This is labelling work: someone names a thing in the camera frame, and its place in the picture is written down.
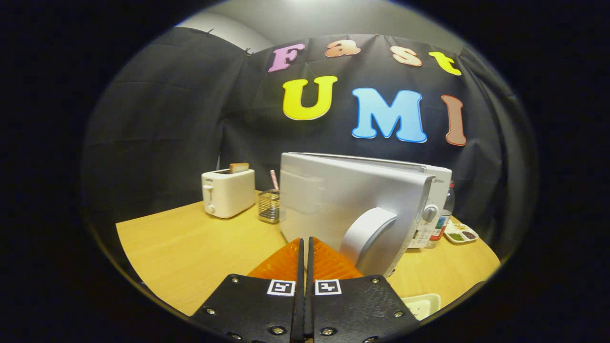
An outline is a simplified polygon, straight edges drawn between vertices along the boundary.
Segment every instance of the water bottle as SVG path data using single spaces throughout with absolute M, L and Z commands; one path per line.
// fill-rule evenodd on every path
M 447 192 L 447 199 L 445 200 L 445 206 L 443 207 L 443 209 L 440 212 L 439 222 L 436 224 L 436 227 L 434 228 L 434 231 L 432 232 L 432 236 L 430 237 L 430 240 L 426 244 L 426 248 L 432 249 L 432 248 L 436 247 L 436 242 L 438 242 L 440 240 L 440 238 L 443 237 L 443 233 L 445 232 L 445 228 L 447 227 L 449 218 L 451 217 L 451 214 L 453 213 L 453 206 L 455 205 L 455 203 L 456 203 L 456 196 L 455 196 L 455 193 L 453 192 L 453 180 L 451 180 L 451 183 L 449 184 L 449 191 Z

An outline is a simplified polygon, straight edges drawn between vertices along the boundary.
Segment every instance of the black curtain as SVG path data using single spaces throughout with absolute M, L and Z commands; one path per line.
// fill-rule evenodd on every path
M 214 170 L 221 107 L 246 53 L 176 27 L 138 52 L 108 85 L 86 132 L 81 184 L 88 215 L 128 270 L 115 223 L 201 201 Z
M 361 52 L 329 58 L 326 45 L 354 40 Z M 269 73 L 273 50 L 305 44 L 285 70 Z M 454 214 L 504 258 L 518 242 L 536 195 L 534 140 L 510 88 L 472 49 L 460 54 L 405 38 L 373 34 L 304 39 L 249 55 L 213 35 L 174 28 L 140 51 L 109 85 L 87 131 L 82 164 L 85 205 L 106 241 L 120 249 L 114 223 L 201 201 L 202 172 L 248 162 L 256 187 L 270 189 L 286 151 L 347 154 L 450 168 Z M 392 58 L 391 46 L 417 53 L 413 67 Z M 429 52 L 454 60 L 444 71 Z M 317 101 L 318 76 L 333 75 L 332 105 L 315 120 L 282 111 L 283 83 L 307 79 L 303 106 Z M 422 94 L 424 143 L 358 139 L 355 88 L 376 89 L 387 104 L 399 90 Z M 442 95 L 460 99 L 465 146 L 449 144 Z
M 337 40 L 353 40 L 361 51 L 352 56 L 326 57 L 326 46 Z M 305 48 L 298 51 L 287 69 L 267 71 L 275 49 L 299 43 Z M 413 50 L 423 65 L 398 63 L 390 52 L 392 46 Z M 439 67 L 435 58 L 428 55 L 433 51 L 452 58 L 462 75 L 449 74 Z M 332 105 L 324 116 L 296 121 L 284 115 L 283 83 L 307 79 L 302 104 L 308 107 L 317 101 L 318 85 L 314 79 L 326 75 L 339 80 L 333 84 Z M 394 134 L 384 138 L 374 121 L 377 137 L 353 137 L 359 104 L 351 92 L 361 87 L 376 89 L 388 105 L 399 90 L 421 93 L 422 128 L 428 140 L 403 142 Z M 445 140 L 449 126 L 442 95 L 454 96 L 464 104 L 465 146 Z M 489 64 L 468 47 L 455 55 L 425 43 L 373 34 L 330 35 L 290 42 L 249 57 L 223 112 L 226 121 L 221 168 L 231 162 L 249 162 L 256 171 L 259 190 L 272 188 L 268 171 L 279 170 L 282 152 L 417 162 L 452 169 L 457 197 L 454 215 L 477 231 L 500 259 L 514 248 L 525 230 L 519 220 L 531 212 L 523 209 L 529 200 L 525 190 L 535 181 L 530 172 L 537 170 L 535 158 L 528 157 L 527 151 L 534 148 L 532 133 L 515 96 Z

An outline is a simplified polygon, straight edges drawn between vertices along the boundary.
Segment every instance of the wooden table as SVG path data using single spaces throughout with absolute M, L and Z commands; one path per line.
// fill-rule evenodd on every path
M 201 201 L 117 223 L 117 231 L 142 281 L 187 316 L 226 275 L 248 274 L 286 244 L 279 225 L 258 220 L 257 205 L 220 219 L 206 214 Z M 444 306 L 498 266 L 481 239 L 457 245 L 443 237 L 434 249 L 408 249 L 388 282 L 400 297 L 436 293 Z

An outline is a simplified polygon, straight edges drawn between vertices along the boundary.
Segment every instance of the blue letter m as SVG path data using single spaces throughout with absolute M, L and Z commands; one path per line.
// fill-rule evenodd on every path
M 356 88 L 351 93 L 358 98 L 358 127 L 351 131 L 356 138 L 374 138 L 373 119 L 385 138 L 389 138 L 400 119 L 396 138 L 405 142 L 423 143 L 428 137 L 422 129 L 419 101 L 422 95 L 412 90 L 401 90 L 388 107 L 386 101 L 374 88 Z

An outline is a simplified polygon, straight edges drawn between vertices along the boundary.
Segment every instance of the white plate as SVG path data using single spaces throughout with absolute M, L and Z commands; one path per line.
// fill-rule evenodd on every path
M 464 235 L 464 232 L 468 232 L 471 233 L 475 236 L 475 238 L 468 238 Z M 463 240 L 456 240 L 455 238 L 451 237 L 450 234 L 457 234 L 459 235 Z M 455 244 L 463 244 L 463 243 L 468 243 L 468 242 L 473 242 L 475 240 L 477 240 L 477 238 L 479 238 L 479 235 L 475 232 L 475 230 L 471 229 L 468 225 L 465 224 L 460 224 L 460 223 L 453 223 L 453 221 L 449 220 L 449 223 L 447 224 L 447 227 L 445 228 L 445 237 L 447 237 L 448 240 L 450 240 L 451 242 L 455 243 Z
M 401 298 L 417 320 L 422 320 L 440 309 L 440 295 L 422 294 L 416 297 Z

